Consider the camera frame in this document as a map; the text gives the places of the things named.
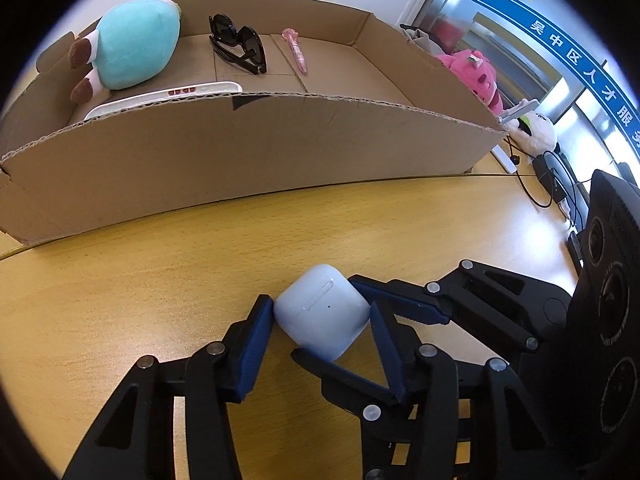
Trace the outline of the white earbuds case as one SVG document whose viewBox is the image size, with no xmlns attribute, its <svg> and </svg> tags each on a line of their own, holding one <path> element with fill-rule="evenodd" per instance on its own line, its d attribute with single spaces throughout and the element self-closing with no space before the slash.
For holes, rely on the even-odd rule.
<svg viewBox="0 0 640 480">
<path fill-rule="evenodd" d="M 339 270 L 322 263 L 288 286 L 273 311 L 299 347 L 333 362 L 367 326 L 371 306 Z"/>
</svg>

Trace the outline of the white clear phone case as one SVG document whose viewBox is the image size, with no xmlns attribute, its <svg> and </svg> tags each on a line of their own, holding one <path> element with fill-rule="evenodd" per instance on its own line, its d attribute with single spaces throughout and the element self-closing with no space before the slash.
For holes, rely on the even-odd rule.
<svg viewBox="0 0 640 480">
<path fill-rule="evenodd" d="M 124 110 L 132 110 L 133 108 L 140 106 L 192 98 L 192 96 L 216 96 L 217 94 L 242 92 L 242 86 L 234 81 L 206 82 L 206 84 L 194 84 L 193 86 L 187 87 L 157 90 L 100 104 L 88 111 L 85 116 L 85 120 L 123 112 Z"/>
</svg>

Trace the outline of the pink decorated pen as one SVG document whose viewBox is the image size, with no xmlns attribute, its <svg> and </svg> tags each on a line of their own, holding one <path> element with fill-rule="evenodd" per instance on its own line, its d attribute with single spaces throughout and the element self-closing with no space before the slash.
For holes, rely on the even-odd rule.
<svg viewBox="0 0 640 480">
<path fill-rule="evenodd" d="M 282 30 L 281 36 L 283 40 L 290 47 L 298 70 L 303 75 L 307 75 L 308 74 L 307 62 L 306 62 L 305 55 L 303 54 L 302 48 L 299 45 L 298 32 L 296 32 L 295 29 L 286 28 Z"/>
</svg>

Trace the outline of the black sunglasses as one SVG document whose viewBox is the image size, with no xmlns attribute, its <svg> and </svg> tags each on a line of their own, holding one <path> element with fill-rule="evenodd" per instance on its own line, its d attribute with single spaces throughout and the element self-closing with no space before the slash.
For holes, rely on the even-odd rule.
<svg viewBox="0 0 640 480">
<path fill-rule="evenodd" d="M 209 41 L 224 61 L 253 75 L 267 73 L 265 49 L 254 28 L 248 25 L 237 28 L 226 14 L 209 16 L 208 24 Z"/>
</svg>

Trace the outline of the pink pig plush toy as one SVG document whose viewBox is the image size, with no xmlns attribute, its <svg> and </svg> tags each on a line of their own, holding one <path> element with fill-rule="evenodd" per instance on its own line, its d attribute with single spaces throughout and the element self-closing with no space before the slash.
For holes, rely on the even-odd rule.
<svg viewBox="0 0 640 480">
<path fill-rule="evenodd" d="M 172 0 L 129 0 L 111 8 L 68 49 L 71 68 L 91 67 L 70 100 L 85 104 L 105 90 L 134 87 L 162 72 L 178 44 L 181 14 Z"/>
</svg>

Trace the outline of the black power adapter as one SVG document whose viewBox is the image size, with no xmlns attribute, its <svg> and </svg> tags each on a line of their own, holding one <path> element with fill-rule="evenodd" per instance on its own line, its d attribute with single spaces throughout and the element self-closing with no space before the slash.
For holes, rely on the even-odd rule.
<svg viewBox="0 0 640 480">
<path fill-rule="evenodd" d="M 570 176 L 555 153 L 546 151 L 536 156 L 532 165 L 539 183 L 556 204 L 570 195 Z"/>
</svg>

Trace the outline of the white panda plush toy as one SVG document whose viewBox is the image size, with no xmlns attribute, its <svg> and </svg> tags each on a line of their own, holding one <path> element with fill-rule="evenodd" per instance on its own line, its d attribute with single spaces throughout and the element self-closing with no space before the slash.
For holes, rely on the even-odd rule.
<svg viewBox="0 0 640 480">
<path fill-rule="evenodd" d="M 521 150 L 532 157 L 552 152 L 558 143 L 552 121 L 537 112 L 527 112 L 510 120 L 506 123 L 506 131 Z"/>
</svg>

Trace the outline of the pink strawberry bear plush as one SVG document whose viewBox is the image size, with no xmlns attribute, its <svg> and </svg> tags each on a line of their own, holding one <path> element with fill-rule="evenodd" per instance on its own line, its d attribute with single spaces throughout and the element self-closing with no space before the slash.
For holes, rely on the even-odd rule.
<svg viewBox="0 0 640 480">
<path fill-rule="evenodd" d="M 479 50 L 465 49 L 436 58 L 454 73 L 495 115 L 503 112 L 497 72 Z"/>
</svg>

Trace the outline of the brown cardboard box tray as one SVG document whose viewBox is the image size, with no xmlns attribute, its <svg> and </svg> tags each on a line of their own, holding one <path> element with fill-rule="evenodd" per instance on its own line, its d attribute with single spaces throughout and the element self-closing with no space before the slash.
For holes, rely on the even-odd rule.
<svg viewBox="0 0 640 480">
<path fill-rule="evenodd" d="M 176 0 L 174 55 L 127 96 L 234 81 L 85 120 L 67 34 L 1 121 L 1 229 L 33 245 L 184 207 L 293 188 L 462 174 L 503 137 L 495 115 L 434 56 L 374 14 L 318 0 Z M 224 61 L 208 17 L 248 25 L 267 73 Z M 298 32 L 308 74 L 283 29 Z"/>
</svg>

